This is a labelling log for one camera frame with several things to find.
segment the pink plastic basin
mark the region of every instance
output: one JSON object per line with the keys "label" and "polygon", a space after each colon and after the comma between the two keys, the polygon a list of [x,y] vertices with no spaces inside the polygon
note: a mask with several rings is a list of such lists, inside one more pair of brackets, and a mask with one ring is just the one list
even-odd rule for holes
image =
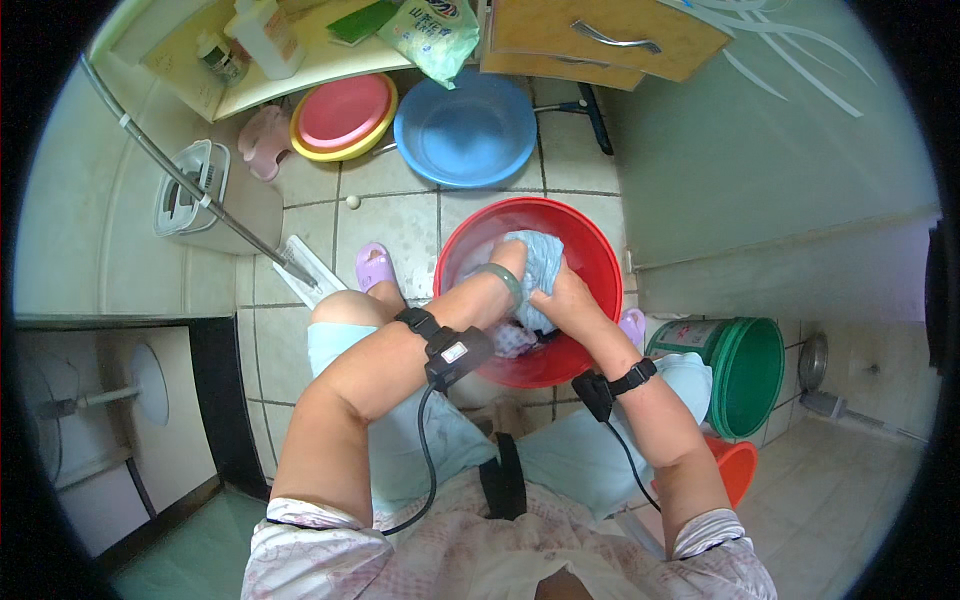
{"label": "pink plastic basin", "polygon": [[318,149],[344,148],[370,133],[389,105],[390,88],[375,74],[320,85],[303,102],[300,137]]}

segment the detergent bag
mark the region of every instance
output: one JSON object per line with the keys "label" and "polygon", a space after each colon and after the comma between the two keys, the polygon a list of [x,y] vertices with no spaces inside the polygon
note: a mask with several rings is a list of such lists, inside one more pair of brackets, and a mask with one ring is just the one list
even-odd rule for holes
{"label": "detergent bag", "polygon": [[376,33],[430,79],[453,89],[453,78],[480,39],[468,0],[407,0]]}

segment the green bucket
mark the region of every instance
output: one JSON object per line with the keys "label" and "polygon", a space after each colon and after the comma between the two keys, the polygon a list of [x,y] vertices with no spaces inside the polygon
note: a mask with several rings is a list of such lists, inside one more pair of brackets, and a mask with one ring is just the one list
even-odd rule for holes
{"label": "green bucket", "polygon": [[657,330],[646,354],[674,352],[696,352],[713,368],[707,421],[717,433],[745,438],[770,416],[783,380],[783,337],[776,322],[673,321]]}

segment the jade bangle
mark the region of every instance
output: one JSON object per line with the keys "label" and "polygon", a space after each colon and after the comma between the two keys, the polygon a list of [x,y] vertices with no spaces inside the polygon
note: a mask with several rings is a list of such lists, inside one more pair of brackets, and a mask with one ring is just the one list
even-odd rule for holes
{"label": "jade bangle", "polygon": [[507,289],[510,290],[510,294],[514,297],[514,312],[517,312],[523,304],[523,292],[520,290],[520,282],[516,280],[514,274],[506,267],[498,265],[495,262],[480,265],[476,271],[473,272],[474,275],[478,273],[493,273],[500,277],[500,280],[507,285]]}

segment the blue cloth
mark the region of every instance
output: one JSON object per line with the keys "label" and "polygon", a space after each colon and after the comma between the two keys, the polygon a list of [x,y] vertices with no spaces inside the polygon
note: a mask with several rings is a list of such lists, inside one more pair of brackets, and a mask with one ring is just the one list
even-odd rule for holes
{"label": "blue cloth", "polygon": [[531,331],[539,329],[550,333],[557,327],[530,305],[530,295],[538,288],[547,296],[553,294],[553,282],[557,280],[564,256],[564,243],[558,237],[530,229],[511,231],[503,239],[520,240],[527,245],[527,267],[520,282],[523,304],[516,311],[516,319]]}

